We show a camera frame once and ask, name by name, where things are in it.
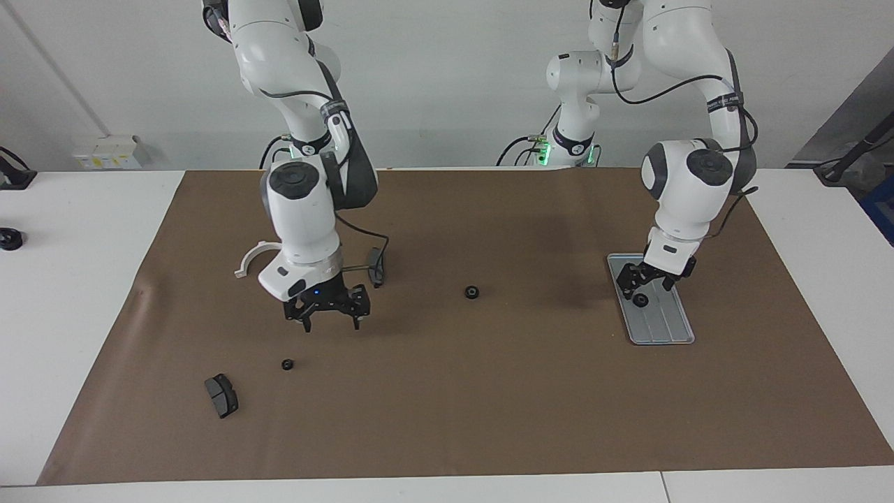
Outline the silver metal tray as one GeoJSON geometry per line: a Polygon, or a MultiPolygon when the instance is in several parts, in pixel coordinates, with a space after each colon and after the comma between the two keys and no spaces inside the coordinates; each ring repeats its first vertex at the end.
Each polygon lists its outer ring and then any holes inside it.
{"type": "Polygon", "coordinates": [[[676,284],[671,291],[665,291],[661,280],[639,287],[636,293],[644,293],[650,298],[648,306],[638,308],[631,300],[626,300],[619,288],[622,279],[622,267],[627,263],[644,261],[642,254],[610,254],[607,264],[610,279],[617,294],[617,303],[622,309],[626,331],[629,339],[636,346],[674,346],[674,344],[692,344],[695,334],[691,328],[687,313],[677,292],[676,284]]]}

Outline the white semicircular pipe clamp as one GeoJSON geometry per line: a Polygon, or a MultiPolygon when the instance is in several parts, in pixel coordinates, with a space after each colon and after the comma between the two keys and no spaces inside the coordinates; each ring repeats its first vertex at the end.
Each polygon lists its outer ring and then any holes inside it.
{"type": "Polygon", "coordinates": [[[234,277],[243,278],[248,276],[249,266],[255,258],[258,258],[260,254],[264,254],[265,252],[280,251],[280,249],[282,249],[282,244],[280,242],[259,242],[242,256],[240,266],[234,271],[234,277]]]}

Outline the brown table mat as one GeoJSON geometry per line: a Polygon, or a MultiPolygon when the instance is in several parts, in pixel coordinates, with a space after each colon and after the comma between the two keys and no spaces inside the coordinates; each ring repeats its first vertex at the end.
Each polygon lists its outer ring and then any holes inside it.
{"type": "Polygon", "coordinates": [[[636,170],[378,178],[348,220],[386,283],[306,333],[234,277],[274,239],[259,175],[183,176],[39,484],[894,465],[748,203],[680,282],[695,342],[646,347],[606,262],[644,248],[636,170]]]}

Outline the blue crate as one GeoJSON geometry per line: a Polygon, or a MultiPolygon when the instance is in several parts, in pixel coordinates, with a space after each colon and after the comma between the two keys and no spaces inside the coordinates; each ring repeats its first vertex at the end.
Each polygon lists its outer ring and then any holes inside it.
{"type": "Polygon", "coordinates": [[[891,247],[894,247],[894,174],[859,198],[858,203],[891,247]]]}

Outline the black stand pole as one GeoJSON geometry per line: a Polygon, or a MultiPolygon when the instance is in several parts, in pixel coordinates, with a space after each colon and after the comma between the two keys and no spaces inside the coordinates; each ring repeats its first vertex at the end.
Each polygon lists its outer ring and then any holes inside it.
{"type": "Polygon", "coordinates": [[[872,130],[859,140],[844,156],[818,163],[814,174],[826,186],[836,186],[841,178],[860,157],[883,147],[894,140],[894,110],[880,121],[872,130]]]}

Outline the black desk clamp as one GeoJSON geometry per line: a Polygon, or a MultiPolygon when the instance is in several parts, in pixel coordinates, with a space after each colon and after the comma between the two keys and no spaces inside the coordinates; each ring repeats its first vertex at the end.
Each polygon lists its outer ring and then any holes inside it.
{"type": "Polygon", "coordinates": [[[0,146],[0,191],[25,190],[37,174],[16,153],[0,146]]]}

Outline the white wall socket box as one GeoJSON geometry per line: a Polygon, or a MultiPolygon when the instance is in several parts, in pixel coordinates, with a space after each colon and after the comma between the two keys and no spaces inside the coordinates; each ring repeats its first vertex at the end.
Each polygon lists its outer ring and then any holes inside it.
{"type": "Polygon", "coordinates": [[[71,156],[85,170],[141,170],[152,163],[136,135],[109,135],[77,140],[71,156]]]}

